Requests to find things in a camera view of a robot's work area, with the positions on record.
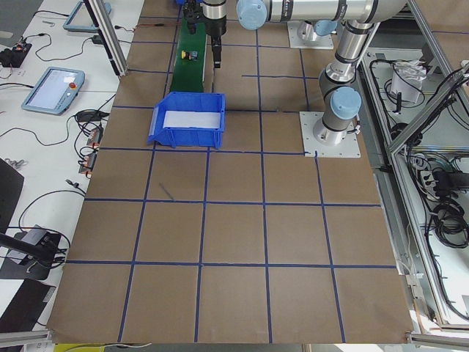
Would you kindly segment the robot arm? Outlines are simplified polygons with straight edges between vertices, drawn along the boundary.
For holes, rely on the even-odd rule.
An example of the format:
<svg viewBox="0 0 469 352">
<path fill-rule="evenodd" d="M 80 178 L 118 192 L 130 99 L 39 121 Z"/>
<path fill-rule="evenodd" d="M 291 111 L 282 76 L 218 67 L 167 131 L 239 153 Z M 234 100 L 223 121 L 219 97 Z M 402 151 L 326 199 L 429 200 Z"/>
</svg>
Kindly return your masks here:
<svg viewBox="0 0 469 352">
<path fill-rule="evenodd" d="M 238 1 L 237 18 L 244 29 L 290 20 L 344 21 L 335 57 L 320 74 L 326 110 L 313 127 L 314 138 L 326 146 L 340 144 L 361 108 L 361 96 L 350 83 L 373 28 L 397 14 L 404 1 Z"/>
<path fill-rule="evenodd" d="M 337 25 L 338 22 L 332 20 L 301 21 L 297 36 L 306 42 L 314 42 L 333 33 Z"/>
</svg>

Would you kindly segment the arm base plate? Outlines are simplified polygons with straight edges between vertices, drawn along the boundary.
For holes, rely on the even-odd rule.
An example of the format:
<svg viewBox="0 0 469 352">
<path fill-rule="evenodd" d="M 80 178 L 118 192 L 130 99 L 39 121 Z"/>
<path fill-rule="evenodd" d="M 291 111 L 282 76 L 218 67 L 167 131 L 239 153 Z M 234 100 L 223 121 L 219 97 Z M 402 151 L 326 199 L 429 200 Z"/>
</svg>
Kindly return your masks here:
<svg viewBox="0 0 469 352">
<path fill-rule="evenodd" d="M 337 24 L 331 20 L 289 21 L 287 23 L 289 47 L 332 50 L 331 34 L 336 31 Z"/>
<path fill-rule="evenodd" d="M 299 115 L 305 157 L 361 157 L 356 133 L 348 133 L 353 128 L 351 122 L 344 131 L 335 132 L 323 125 L 320 111 L 301 111 Z"/>
</svg>

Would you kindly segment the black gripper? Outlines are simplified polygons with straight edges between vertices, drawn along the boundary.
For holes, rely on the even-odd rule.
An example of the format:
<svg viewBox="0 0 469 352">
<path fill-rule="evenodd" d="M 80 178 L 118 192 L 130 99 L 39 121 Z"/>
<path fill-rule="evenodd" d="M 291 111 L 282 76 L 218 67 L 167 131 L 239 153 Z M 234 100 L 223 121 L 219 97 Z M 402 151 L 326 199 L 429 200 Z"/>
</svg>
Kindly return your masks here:
<svg viewBox="0 0 469 352">
<path fill-rule="evenodd" d="M 211 36 L 213 53 L 213 67 L 221 67 L 222 42 L 221 37 L 226 33 L 226 1 L 205 0 L 202 2 L 206 33 Z M 201 5 L 196 0 L 184 2 L 184 19 L 189 34 L 196 33 L 196 25 L 201 18 Z"/>
</svg>

